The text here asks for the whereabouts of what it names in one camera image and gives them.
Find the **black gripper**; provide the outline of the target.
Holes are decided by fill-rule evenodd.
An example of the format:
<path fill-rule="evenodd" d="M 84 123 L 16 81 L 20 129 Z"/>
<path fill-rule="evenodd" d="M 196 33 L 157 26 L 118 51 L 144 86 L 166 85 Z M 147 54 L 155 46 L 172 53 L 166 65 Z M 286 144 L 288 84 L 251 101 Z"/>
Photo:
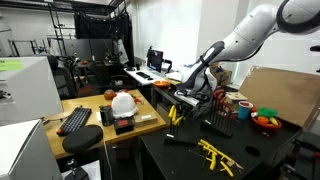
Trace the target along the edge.
<path fill-rule="evenodd" d="M 182 91 L 177 90 L 174 96 L 189 104 L 191 106 L 190 112 L 194 115 L 201 115 L 210 109 L 209 101 L 198 100 L 195 97 L 184 94 Z"/>

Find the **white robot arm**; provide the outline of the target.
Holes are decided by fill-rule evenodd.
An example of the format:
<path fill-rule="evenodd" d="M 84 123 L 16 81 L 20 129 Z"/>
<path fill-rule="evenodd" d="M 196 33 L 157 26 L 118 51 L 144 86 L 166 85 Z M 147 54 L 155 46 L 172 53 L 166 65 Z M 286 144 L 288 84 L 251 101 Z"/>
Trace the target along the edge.
<path fill-rule="evenodd" d="M 255 7 L 223 40 L 213 43 L 182 74 L 176 86 L 182 97 L 198 98 L 191 114 L 207 113 L 217 87 L 216 78 L 207 75 L 216 62 L 240 62 L 250 59 L 264 41 L 276 32 L 305 35 L 319 30 L 320 0 L 284 0 L 279 6 L 262 4 Z"/>

